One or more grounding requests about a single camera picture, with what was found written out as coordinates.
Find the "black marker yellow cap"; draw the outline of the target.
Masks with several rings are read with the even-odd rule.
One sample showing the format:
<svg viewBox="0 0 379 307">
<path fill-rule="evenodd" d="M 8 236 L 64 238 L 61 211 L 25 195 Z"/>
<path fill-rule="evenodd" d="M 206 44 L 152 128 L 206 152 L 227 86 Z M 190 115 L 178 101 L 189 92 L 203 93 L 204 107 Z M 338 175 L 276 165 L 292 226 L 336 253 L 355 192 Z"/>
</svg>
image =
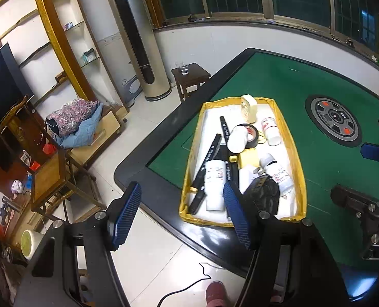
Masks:
<svg viewBox="0 0 379 307">
<path fill-rule="evenodd" d="M 227 167 L 229 172 L 227 180 L 232 181 L 236 187 L 239 187 L 238 156 L 230 155 L 227 160 Z"/>
<path fill-rule="evenodd" d="M 191 215 L 195 215 L 205 198 L 205 187 L 204 181 L 201 179 L 197 179 L 194 181 L 193 185 L 190 187 L 190 192 L 194 193 L 195 196 L 189 205 L 189 213 Z"/>
</svg>

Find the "white pill bottle long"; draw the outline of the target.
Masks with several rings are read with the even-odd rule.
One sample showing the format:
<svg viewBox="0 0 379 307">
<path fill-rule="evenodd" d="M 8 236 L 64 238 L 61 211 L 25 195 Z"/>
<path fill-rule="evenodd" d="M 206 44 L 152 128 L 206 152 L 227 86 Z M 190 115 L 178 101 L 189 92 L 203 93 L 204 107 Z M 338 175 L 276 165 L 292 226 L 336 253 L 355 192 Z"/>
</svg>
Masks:
<svg viewBox="0 0 379 307">
<path fill-rule="evenodd" d="M 224 185 L 226 183 L 226 163 L 211 160 L 205 163 L 204 187 L 207 211 L 224 211 Z"/>
</svg>

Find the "white bottle green cross label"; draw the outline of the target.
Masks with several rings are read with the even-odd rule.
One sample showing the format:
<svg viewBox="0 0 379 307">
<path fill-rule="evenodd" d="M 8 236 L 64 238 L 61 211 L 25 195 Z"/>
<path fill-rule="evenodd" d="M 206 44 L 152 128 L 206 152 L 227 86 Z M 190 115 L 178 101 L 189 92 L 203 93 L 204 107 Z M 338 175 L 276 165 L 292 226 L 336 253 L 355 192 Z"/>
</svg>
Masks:
<svg viewBox="0 0 379 307">
<path fill-rule="evenodd" d="M 260 167 L 278 184 L 280 196 L 287 198 L 287 195 L 294 188 L 294 181 L 287 170 L 269 153 L 263 154 L 260 158 Z"/>
</svg>

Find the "small dark wooden side table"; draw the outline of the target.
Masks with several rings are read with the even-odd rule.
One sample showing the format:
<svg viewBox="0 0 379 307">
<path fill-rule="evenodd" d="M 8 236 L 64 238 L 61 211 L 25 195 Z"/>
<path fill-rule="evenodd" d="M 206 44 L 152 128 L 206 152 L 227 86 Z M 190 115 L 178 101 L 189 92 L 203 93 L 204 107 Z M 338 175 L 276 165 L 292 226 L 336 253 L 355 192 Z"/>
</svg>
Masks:
<svg viewBox="0 0 379 307">
<path fill-rule="evenodd" d="M 198 90 L 211 77 L 211 74 L 197 63 L 191 63 L 187 68 L 188 75 L 183 75 L 179 67 L 171 70 L 181 103 L 190 97 L 187 91 L 189 87 L 195 86 Z"/>
</svg>

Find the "small white bottle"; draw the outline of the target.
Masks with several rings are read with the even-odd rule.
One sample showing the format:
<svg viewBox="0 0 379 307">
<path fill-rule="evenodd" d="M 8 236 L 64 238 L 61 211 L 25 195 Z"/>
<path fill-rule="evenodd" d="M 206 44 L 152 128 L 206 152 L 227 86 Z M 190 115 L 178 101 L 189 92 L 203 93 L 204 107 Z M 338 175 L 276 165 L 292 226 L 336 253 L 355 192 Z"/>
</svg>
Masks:
<svg viewBox="0 0 379 307">
<path fill-rule="evenodd" d="M 268 116 L 262 120 L 261 125 L 264 136 L 270 146 L 277 146 L 282 142 L 275 118 Z"/>
</svg>

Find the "black object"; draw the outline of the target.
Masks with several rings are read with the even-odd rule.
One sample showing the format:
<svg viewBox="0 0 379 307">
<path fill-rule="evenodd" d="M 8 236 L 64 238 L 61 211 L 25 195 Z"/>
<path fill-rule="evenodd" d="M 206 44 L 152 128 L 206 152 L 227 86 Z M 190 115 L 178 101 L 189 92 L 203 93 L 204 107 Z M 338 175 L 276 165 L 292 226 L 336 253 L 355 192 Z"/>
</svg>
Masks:
<svg viewBox="0 0 379 307">
<path fill-rule="evenodd" d="M 243 194 L 248 210 L 267 211 L 271 215 L 278 214 L 280 200 L 279 185 L 270 175 L 255 178 Z"/>
</svg>

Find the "clear drinking glass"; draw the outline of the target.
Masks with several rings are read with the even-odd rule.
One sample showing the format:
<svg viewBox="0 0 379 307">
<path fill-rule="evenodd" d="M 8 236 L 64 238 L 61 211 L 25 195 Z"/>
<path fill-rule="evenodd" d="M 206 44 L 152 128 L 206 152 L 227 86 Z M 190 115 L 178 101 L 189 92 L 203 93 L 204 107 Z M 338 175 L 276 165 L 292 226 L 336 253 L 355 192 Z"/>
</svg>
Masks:
<svg viewBox="0 0 379 307">
<path fill-rule="evenodd" d="M 184 63 L 182 60 L 175 62 L 176 67 L 180 71 L 182 75 L 188 75 L 189 74 L 189 65 Z"/>
</svg>

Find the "yellow-edged white foam tray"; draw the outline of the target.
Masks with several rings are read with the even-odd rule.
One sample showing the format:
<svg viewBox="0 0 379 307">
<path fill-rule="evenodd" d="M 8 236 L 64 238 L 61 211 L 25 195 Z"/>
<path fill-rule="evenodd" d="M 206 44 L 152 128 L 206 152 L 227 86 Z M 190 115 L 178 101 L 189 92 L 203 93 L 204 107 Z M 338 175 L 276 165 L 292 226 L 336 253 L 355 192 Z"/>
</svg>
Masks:
<svg viewBox="0 0 379 307">
<path fill-rule="evenodd" d="M 292 133 L 275 100 L 263 97 L 254 99 L 258 103 L 257 120 L 255 123 L 249 124 L 255 126 L 259 133 L 258 144 L 254 147 L 259 159 L 265 153 L 271 154 L 287 170 L 294 181 L 294 188 L 287 195 L 287 198 L 280 196 L 276 217 L 286 221 L 301 220 L 307 214 L 307 191 L 301 161 Z M 197 179 L 204 181 L 205 163 L 211 160 L 224 161 L 226 163 L 226 181 L 228 181 L 228 157 L 240 154 L 234 154 L 228 150 L 219 120 L 220 116 L 225 118 L 230 133 L 237 125 L 246 123 L 241 112 L 241 97 L 228 97 L 207 102 L 201 107 L 187 161 L 179 205 L 179 216 L 186 223 L 212 227 L 232 227 L 233 225 L 225 204 L 224 211 L 206 210 L 206 195 L 198 212 L 195 215 L 189 213 L 190 203 L 195 196 L 194 193 L 190 192 L 190 187 Z M 282 142 L 277 146 L 270 146 L 262 131 L 262 120 L 268 116 L 275 118 L 282 137 Z M 247 165 L 239 169 L 239 191 L 244 194 L 255 178 L 265 174 L 260 166 L 256 168 Z"/>
</svg>

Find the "black electrical tape roll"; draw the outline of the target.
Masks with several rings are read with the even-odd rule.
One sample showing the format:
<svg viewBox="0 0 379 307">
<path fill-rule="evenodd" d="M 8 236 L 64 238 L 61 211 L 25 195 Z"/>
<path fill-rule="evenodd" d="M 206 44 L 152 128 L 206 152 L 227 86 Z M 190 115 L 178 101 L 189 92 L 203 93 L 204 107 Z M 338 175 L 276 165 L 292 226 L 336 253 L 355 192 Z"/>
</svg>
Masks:
<svg viewBox="0 0 379 307">
<path fill-rule="evenodd" d="M 258 144 L 259 133 L 255 126 L 249 123 L 242 123 L 239 126 L 245 127 L 248 134 L 246 137 L 246 149 L 254 148 Z"/>
</svg>

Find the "black television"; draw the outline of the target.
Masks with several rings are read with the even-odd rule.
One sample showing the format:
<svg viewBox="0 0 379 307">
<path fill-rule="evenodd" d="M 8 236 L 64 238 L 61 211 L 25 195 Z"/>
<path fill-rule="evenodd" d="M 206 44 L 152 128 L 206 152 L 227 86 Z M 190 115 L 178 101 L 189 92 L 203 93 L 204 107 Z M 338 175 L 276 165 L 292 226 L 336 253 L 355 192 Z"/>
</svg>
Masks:
<svg viewBox="0 0 379 307">
<path fill-rule="evenodd" d="M 17 64 L 10 45 L 0 48 L 0 122 L 7 112 L 25 96 L 34 95 L 19 65 Z"/>
</svg>

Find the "yellow tape roll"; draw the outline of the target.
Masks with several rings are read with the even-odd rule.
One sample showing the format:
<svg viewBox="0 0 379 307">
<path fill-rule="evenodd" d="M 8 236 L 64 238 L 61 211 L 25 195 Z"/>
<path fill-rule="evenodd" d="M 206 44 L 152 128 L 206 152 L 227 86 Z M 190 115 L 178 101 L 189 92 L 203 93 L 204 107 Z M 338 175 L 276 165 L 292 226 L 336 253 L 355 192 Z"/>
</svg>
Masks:
<svg viewBox="0 0 379 307">
<path fill-rule="evenodd" d="M 239 169 L 244 168 L 247 165 L 252 165 L 256 168 L 260 166 L 260 159 L 255 148 L 249 148 L 241 152 L 238 155 L 237 162 Z"/>
</svg>

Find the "pink slipper foot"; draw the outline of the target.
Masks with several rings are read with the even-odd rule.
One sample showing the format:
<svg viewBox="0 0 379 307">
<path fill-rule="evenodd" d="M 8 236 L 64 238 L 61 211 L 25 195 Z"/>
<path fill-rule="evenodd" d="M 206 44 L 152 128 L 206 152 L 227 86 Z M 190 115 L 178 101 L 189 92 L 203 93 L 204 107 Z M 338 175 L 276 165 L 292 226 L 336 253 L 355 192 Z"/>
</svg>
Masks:
<svg viewBox="0 0 379 307">
<path fill-rule="evenodd" d="M 210 283 L 205 291 L 207 307 L 228 307 L 230 301 L 224 284 L 220 281 Z"/>
</svg>

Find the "white wall shelving unit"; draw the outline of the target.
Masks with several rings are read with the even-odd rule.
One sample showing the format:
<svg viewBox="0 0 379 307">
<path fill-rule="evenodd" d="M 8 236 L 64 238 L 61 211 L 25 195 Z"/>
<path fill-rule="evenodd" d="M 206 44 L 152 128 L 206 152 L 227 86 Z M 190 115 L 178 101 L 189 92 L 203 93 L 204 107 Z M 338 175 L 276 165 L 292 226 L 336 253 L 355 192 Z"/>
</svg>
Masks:
<svg viewBox="0 0 379 307">
<path fill-rule="evenodd" d="M 42 116 L 77 98 L 123 106 L 79 0 L 0 0 L 0 41 Z"/>
</svg>

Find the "wooden chair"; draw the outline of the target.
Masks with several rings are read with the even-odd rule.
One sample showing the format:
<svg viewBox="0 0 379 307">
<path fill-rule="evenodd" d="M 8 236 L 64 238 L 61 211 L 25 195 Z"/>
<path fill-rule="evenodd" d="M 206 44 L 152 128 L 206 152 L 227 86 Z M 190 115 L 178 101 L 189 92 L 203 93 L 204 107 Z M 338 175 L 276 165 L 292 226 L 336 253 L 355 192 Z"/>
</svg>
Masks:
<svg viewBox="0 0 379 307">
<path fill-rule="evenodd" d="M 59 204 L 76 194 L 84 200 L 94 205 L 95 211 L 104 211 L 107 206 L 101 202 L 101 196 L 97 187 L 97 178 L 89 173 L 80 163 L 71 157 L 69 151 L 59 146 L 49 135 L 46 128 L 34 118 L 30 111 L 29 97 L 25 95 L 23 99 L 13 106 L 0 122 L 0 140 L 3 142 L 14 159 L 18 160 L 26 172 L 32 178 L 30 188 L 30 210 L 50 219 L 56 220 L 53 211 Z M 52 145 L 56 151 L 52 155 L 41 153 L 40 167 L 33 170 L 19 158 L 19 153 L 15 151 L 3 136 L 5 130 L 15 136 L 20 146 L 24 150 L 29 150 L 35 154 L 39 148 L 31 144 L 26 139 L 22 123 L 17 114 L 25 111 L 28 118 L 33 121 L 35 127 L 41 133 L 41 138 L 46 144 Z"/>
</svg>

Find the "black marker purple cap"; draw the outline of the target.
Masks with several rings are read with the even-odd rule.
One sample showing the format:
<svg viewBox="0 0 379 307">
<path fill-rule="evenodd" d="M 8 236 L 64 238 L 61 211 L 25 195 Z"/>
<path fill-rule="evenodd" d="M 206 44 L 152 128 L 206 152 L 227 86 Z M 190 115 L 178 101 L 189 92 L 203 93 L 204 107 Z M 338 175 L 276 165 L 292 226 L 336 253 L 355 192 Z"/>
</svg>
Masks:
<svg viewBox="0 0 379 307">
<path fill-rule="evenodd" d="M 228 129 L 228 125 L 226 123 L 226 120 L 223 116 L 220 116 L 219 120 L 221 123 L 224 140 L 225 140 L 225 142 L 228 142 L 228 139 L 230 137 L 230 131 Z"/>
</svg>

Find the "pile of floral blue blankets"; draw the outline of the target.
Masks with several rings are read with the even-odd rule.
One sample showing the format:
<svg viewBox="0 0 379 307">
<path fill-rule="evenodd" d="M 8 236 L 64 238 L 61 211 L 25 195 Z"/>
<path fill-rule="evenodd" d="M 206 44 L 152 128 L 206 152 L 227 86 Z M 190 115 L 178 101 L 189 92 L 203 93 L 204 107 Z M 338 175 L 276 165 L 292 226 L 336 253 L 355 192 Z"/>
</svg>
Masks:
<svg viewBox="0 0 379 307">
<path fill-rule="evenodd" d="M 103 104 L 99 101 L 74 99 L 45 118 L 45 130 L 61 148 L 89 146 L 102 111 Z"/>
</svg>

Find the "round mahjong table control panel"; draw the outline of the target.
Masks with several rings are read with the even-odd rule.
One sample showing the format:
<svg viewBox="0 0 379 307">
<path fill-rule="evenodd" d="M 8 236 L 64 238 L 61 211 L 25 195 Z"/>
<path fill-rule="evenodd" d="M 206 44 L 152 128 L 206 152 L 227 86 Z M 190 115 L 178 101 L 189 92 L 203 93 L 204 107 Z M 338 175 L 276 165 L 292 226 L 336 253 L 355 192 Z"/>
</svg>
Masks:
<svg viewBox="0 0 379 307">
<path fill-rule="evenodd" d="M 336 99 L 311 95 L 305 101 L 305 109 L 310 120 L 332 141 L 348 148 L 355 148 L 361 144 L 360 124 Z"/>
</svg>

